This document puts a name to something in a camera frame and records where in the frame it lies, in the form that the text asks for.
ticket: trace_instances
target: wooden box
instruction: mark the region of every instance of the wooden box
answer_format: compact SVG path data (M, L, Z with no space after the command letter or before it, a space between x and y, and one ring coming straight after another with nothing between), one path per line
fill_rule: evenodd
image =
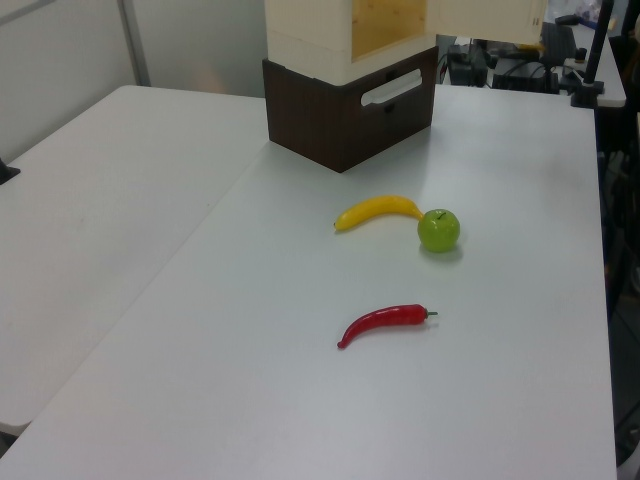
M431 125L437 63L433 47L335 86L264 60L269 138L344 172Z

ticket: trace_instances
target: table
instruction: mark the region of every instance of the table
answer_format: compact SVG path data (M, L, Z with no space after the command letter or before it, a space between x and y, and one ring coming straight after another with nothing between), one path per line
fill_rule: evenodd
M19 434L268 141L264 103L124 87L0 187L0 431Z
M573 36L576 41L576 46L578 48L586 48L587 49L587 59L589 58L589 53L591 52L591 44L593 43L593 35L594 30L584 25L576 25L571 27L573 29ZM458 45L467 45L471 41L470 38L458 37L456 39L456 44ZM562 74L561 68L557 68L556 72L560 76ZM491 85L493 80L493 70L489 70L487 75L487 83ZM613 51L611 50L611 44L609 41L605 41L602 46L602 53L600 56L600 63L598 64L598 71L596 72L596 80L599 82L604 82L604 93L598 96L598 106L599 107L610 107L610 108L622 108L624 107L627 96L624 91L624 87L622 86L622 80L620 79L620 74L618 73L618 67L616 66L616 60L613 56ZM451 83L449 79L449 71L445 75L444 83ZM566 91L561 91L561 95L566 95Z
M593 128L567 98L438 86L430 129L344 174L266 145L0 478L614 479ZM451 209L459 248L404 217L333 232L384 193ZM437 323L337 350L416 302Z

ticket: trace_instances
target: drawer handle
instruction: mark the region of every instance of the drawer handle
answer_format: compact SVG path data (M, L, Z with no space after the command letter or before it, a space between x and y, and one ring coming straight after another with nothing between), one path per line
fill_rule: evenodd
M388 102L392 98L402 95L403 93L419 87L420 85L422 85L422 74L420 73L420 69L416 69L413 72L409 72L406 75L391 80L384 85L380 85L373 90L369 90L367 93L362 95L360 103L363 107L366 107L372 103L380 104Z

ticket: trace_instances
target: apple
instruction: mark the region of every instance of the apple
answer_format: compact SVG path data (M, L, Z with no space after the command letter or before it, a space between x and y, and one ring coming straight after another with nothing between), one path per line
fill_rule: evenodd
M449 210L430 210L418 222L418 236L430 252L448 252L460 236L460 222Z

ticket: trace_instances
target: toy banana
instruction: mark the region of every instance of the toy banana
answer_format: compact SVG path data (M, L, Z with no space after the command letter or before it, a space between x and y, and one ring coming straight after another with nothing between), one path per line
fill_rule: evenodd
M336 230L347 230L355 227L370 218L385 213L399 213L401 215L409 215L418 220L422 220L422 212L406 197L399 195L383 195L380 197L370 198L364 202L354 205L338 217L333 224Z

